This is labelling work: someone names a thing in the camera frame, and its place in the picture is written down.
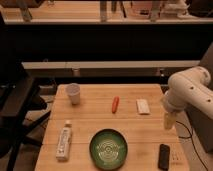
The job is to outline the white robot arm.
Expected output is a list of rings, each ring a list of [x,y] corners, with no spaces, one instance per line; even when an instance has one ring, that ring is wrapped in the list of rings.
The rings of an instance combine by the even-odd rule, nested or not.
[[[210,81],[209,71],[200,66],[174,73],[169,77],[169,89],[161,100],[165,109],[164,128],[166,130],[173,127],[177,115],[184,111],[188,104],[213,119],[213,91],[208,88]]]

